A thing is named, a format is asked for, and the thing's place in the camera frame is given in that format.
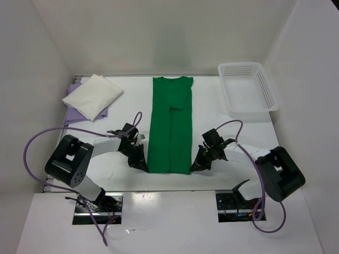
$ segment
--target gray wall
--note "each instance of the gray wall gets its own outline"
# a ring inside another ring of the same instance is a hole
[[[339,11],[330,0],[298,0],[265,69],[280,102],[279,143],[305,174],[324,252],[338,253]]]
[[[72,76],[29,0],[0,1],[0,253],[15,253],[33,193],[22,152],[31,136],[61,124],[61,98]],[[46,134],[29,152],[32,171],[43,164],[58,133]]]
[[[295,0],[32,0],[73,74],[217,74],[263,62]]]

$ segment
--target purple cloth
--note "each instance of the purple cloth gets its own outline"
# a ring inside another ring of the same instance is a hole
[[[81,84],[80,83],[75,83],[73,85],[70,85],[67,88],[67,95],[72,93],[75,89],[77,89]],[[108,116],[108,108],[105,108],[103,111],[101,111],[101,113],[99,115],[97,115],[97,117],[95,118],[97,119],[102,119],[104,117]],[[71,123],[78,123],[78,122],[83,122],[83,121],[88,121],[88,119],[83,116],[78,110],[72,108],[72,107],[67,107],[67,114],[66,114],[66,118],[64,121],[64,126],[65,125],[69,125]]]

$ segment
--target green garment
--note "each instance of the green garment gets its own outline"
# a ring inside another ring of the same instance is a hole
[[[189,174],[192,150],[193,78],[153,78],[149,173]]]

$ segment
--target white tabletop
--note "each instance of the white tabletop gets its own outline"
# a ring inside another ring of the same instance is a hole
[[[70,195],[34,195],[17,254],[323,253],[300,190],[284,201],[286,224],[274,234],[258,232],[251,222],[218,223],[214,191],[125,193],[122,223],[106,231],[108,247],[94,225],[72,225]],[[269,198],[266,215],[260,227],[279,226],[281,207]]]
[[[192,162],[198,145],[202,144],[202,134],[220,124],[232,120],[226,108],[225,97],[219,77],[193,77],[193,146]],[[82,128],[99,133],[121,129],[125,123],[132,123],[138,111],[143,118],[138,125],[140,133],[149,134],[152,112],[153,83],[152,77],[107,77],[107,79],[124,90],[124,93],[109,106],[107,118],[95,122],[71,124],[70,127]],[[278,145],[269,113],[261,114],[257,119],[245,120],[239,141],[259,148],[273,149]],[[227,138],[234,138],[239,124],[233,123],[218,130]],[[78,138],[92,135],[67,131]],[[240,164],[214,161],[210,171],[205,170],[190,175],[181,174],[147,174],[130,168],[127,158],[118,153],[107,153],[91,160],[87,175],[106,191],[185,191],[231,189],[245,179],[257,178],[255,170]],[[63,185],[57,180],[55,184]]]

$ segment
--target white plastic laundry basket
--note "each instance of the white plastic laundry basket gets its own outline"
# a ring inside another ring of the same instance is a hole
[[[218,70],[231,112],[260,113],[279,108],[270,80],[260,63],[222,63]]]

